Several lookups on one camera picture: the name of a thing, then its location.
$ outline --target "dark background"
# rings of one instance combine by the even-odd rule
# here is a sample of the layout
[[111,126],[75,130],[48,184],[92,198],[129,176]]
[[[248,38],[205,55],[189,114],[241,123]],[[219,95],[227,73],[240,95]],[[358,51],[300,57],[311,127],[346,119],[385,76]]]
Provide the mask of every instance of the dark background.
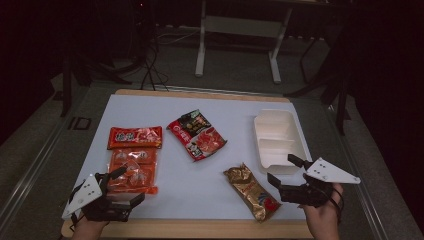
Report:
[[[196,26],[199,2],[157,1],[156,22],[175,27],[183,24]],[[119,46],[115,49],[111,49],[110,41],[131,31],[127,24],[133,23],[134,19],[128,18],[128,6],[116,8],[119,13],[103,9],[102,14],[120,14],[122,17],[121,23],[110,23],[99,20],[99,8],[94,3],[82,0],[1,0],[0,144],[54,94],[49,80],[62,72],[66,41],[71,39],[78,43],[82,51],[97,61],[107,62],[111,54],[126,52],[125,37],[115,43],[114,46]],[[424,147],[424,108],[421,106],[424,4],[419,0],[373,1],[359,2],[359,6],[366,10],[351,15],[343,35],[346,57],[353,69],[349,93],[355,97],[357,108],[397,186],[416,222],[424,230],[421,207],[424,202],[421,187],[424,166],[421,154]],[[217,4],[212,10],[219,12],[220,7]],[[281,18],[275,8],[271,9],[257,11],[252,17],[260,18],[264,12],[271,11],[273,14],[263,17]],[[144,23],[143,16],[136,17],[137,21]],[[295,17],[290,24],[296,25],[301,19]],[[304,34],[310,37],[316,33],[308,30]]]

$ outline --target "gray carpet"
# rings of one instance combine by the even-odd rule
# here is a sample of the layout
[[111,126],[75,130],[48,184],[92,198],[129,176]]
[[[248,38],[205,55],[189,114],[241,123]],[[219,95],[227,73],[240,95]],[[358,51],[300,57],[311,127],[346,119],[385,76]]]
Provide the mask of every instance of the gray carpet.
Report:
[[[161,42],[172,40],[160,38]],[[165,84],[172,90],[198,88],[202,91],[237,91],[281,96],[283,92],[304,86],[298,60],[307,46],[306,42],[289,39],[283,43],[278,62],[284,82],[275,85],[271,80],[267,54],[263,47],[247,50],[244,47],[225,45],[217,40],[209,42],[207,46],[204,76],[196,78],[195,41],[196,39],[185,39],[160,45],[155,62],[156,70],[160,73],[153,75],[158,89],[165,90]],[[325,44],[319,42],[310,53],[305,62],[309,76],[319,68],[327,50]],[[93,74],[96,79],[91,87],[74,85],[74,108],[68,118],[59,117],[61,102],[48,100],[1,146],[3,166],[0,168],[0,184],[6,193],[0,197],[2,206],[5,206],[15,185],[29,166],[39,159],[45,159],[39,166],[41,174],[33,177],[28,195],[19,198],[24,201],[15,206],[16,211],[8,218],[10,221],[3,225],[4,231],[0,235],[2,239],[59,237],[64,202],[75,183],[109,95],[119,88],[140,88],[145,72],[145,69],[141,69],[122,76],[133,82],[131,86],[114,84]],[[53,79],[57,89],[61,87],[60,80],[60,75]],[[146,85],[145,88],[151,89],[152,86]],[[355,109],[354,99],[349,98],[348,102],[351,120],[345,121],[346,137],[338,137],[333,124],[334,112],[321,105],[318,100],[321,91],[322,89],[318,89],[291,100],[298,109],[306,139],[314,139],[308,142],[312,157],[334,159],[337,165],[351,169],[363,181],[361,187],[345,186],[346,208],[340,225],[342,239],[423,239],[378,148]],[[91,118],[92,124],[87,131],[67,129],[72,117]],[[55,132],[58,133],[58,138],[47,144],[52,148],[44,148],[41,151],[41,155],[44,155],[38,155],[39,150],[46,145],[46,140]]]

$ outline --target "red snack package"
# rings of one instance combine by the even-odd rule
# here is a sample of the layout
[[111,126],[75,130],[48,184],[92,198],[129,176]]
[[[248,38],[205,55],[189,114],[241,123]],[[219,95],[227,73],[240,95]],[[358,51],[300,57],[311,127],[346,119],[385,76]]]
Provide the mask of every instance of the red snack package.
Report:
[[122,166],[127,168],[127,172],[109,181],[109,193],[156,194],[158,192],[157,186],[154,185],[156,159],[156,148],[114,149],[109,173]]
[[162,127],[110,129],[107,149],[125,147],[162,147]]
[[167,129],[180,140],[194,161],[207,158],[227,143],[199,110],[182,115]]

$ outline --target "gold foil package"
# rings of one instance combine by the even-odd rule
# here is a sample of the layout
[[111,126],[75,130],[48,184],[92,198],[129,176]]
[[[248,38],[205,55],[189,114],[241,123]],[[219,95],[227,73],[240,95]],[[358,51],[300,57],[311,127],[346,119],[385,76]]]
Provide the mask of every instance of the gold foil package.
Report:
[[258,222],[268,220],[281,204],[269,194],[256,180],[250,169],[243,163],[240,167],[233,167],[224,174],[249,207]]

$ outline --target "white container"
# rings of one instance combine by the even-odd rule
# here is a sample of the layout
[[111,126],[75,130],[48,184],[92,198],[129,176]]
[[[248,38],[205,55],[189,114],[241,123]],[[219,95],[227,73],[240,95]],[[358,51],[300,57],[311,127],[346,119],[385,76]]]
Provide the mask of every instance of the white container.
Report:
[[294,154],[307,160],[307,147],[299,121],[286,110],[263,109],[255,118],[256,143],[259,151],[260,170],[271,174],[294,174],[299,170],[287,160]]

